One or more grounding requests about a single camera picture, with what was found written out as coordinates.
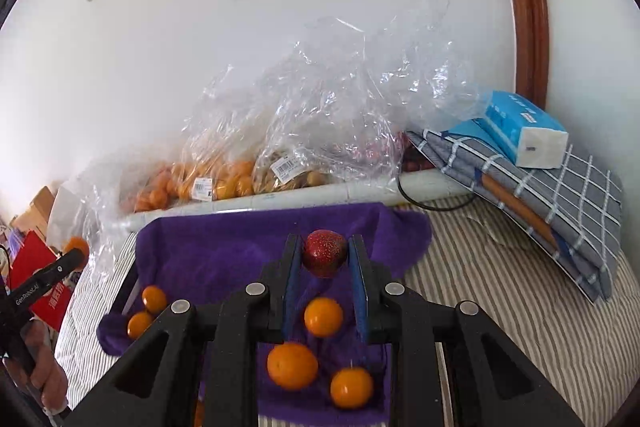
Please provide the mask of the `person's left hand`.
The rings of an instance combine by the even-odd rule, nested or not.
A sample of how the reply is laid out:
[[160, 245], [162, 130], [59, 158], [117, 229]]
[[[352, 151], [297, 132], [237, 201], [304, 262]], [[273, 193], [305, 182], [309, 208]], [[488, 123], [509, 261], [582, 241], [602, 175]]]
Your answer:
[[68, 380], [64, 369], [55, 360], [47, 325], [32, 319], [22, 328], [21, 336], [35, 360], [34, 370], [27, 375], [20, 362], [11, 358], [3, 360], [4, 367], [21, 392], [29, 393], [28, 385], [32, 385], [41, 392], [43, 407], [49, 413], [60, 413], [67, 407]]

